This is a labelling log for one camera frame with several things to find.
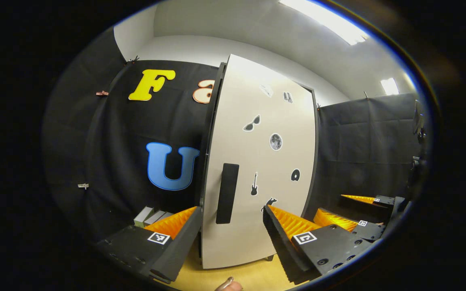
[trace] finger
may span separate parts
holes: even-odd
[[[224,291],[242,291],[242,285],[240,283],[233,281],[229,284]]]
[[[235,282],[233,277],[229,277],[226,282],[218,286],[215,291],[242,291],[242,285]]]

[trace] wooden floor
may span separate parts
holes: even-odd
[[[244,291],[283,291],[297,286],[287,280],[278,255],[274,255],[272,261],[262,259],[235,267],[204,270],[200,265],[197,241],[177,279],[165,285],[181,291],[214,291],[230,276],[242,285]]]

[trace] sticker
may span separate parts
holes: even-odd
[[[296,234],[293,236],[296,241],[300,244],[303,245],[304,243],[310,243],[311,241],[314,241],[318,238],[314,236],[314,234],[311,234],[311,232],[304,232],[303,234]]]
[[[256,196],[258,194],[258,186],[256,184],[256,175],[258,175],[258,172],[255,172],[255,182],[253,185],[251,185],[251,195]]]
[[[277,202],[277,201],[278,201],[278,199],[272,198],[272,197],[271,197],[269,200],[267,200],[266,205],[272,205],[272,203],[275,203],[275,202]]]
[[[299,180],[299,169],[295,169],[294,171],[292,171],[292,174],[290,175],[290,180],[291,181]]]
[[[158,188],[170,191],[179,191],[187,188],[192,183],[194,174],[194,164],[199,156],[198,149],[181,147],[178,153],[182,156],[181,176],[177,180],[172,180],[165,175],[167,155],[172,152],[172,147],[160,142],[149,142],[146,145],[148,151],[148,161],[146,173],[152,184]]]
[[[248,125],[246,125],[246,126],[244,127],[244,131],[247,131],[247,132],[253,131],[253,129],[255,128],[255,124],[256,124],[256,125],[260,124],[260,114],[257,115],[257,116],[253,119],[253,122],[248,123]]]
[[[167,236],[166,234],[160,234],[158,232],[154,232],[147,240],[152,241],[153,243],[159,243],[161,245],[164,245],[170,236]]]
[[[279,134],[272,134],[269,138],[269,146],[275,150],[279,151],[282,148],[283,140]]]
[[[272,91],[271,87],[269,85],[259,85],[259,88],[260,90],[262,90],[262,92],[264,92],[264,94],[266,94],[269,98],[272,97],[272,94],[274,94],[274,92]]]
[[[211,91],[213,90],[214,84],[215,80],[200,81],[198,84],[199,89],[196,89],[193,94],[194,100],[202,104],[209,103],[211,98]]]
[[[149,101],[152,98],[148,92],[150,88],[152,88],[152,92],[158,92],[165,84],[165,80],[173,80],[175,77],[174,70],[144,70],[143,77],[136,90],[129,95],[129,100]]]
[[[292,103],[292,94],[290,92],[283,92],[283,99],[289,103]]]

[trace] yellow letter f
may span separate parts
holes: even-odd
[[[165,76],[168,80],[173,80],[176,77],[176,72],[173,70],[144,70],[143,77],[136,90],[129,95],[129,100],[149,101],[152,98],[148,92],[150,87],[152,87],[153,92],[157,92],[165,83],[164,77],[159,77],[156,80],[157,76]]]

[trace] blue letter u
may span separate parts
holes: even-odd
[[[172,147],[168,144],[150,142],[146,145],[148,151],[148,179],[152,184],[161,189],[178,191],[183,190],[192,183],[194,174],[194,161],[199,156],[199,151],[194,148],[179,148],[179,154],[183,156],[181,166],[181,177],[177,180],[168,179],[165,175],[167,155],[172,152]]]

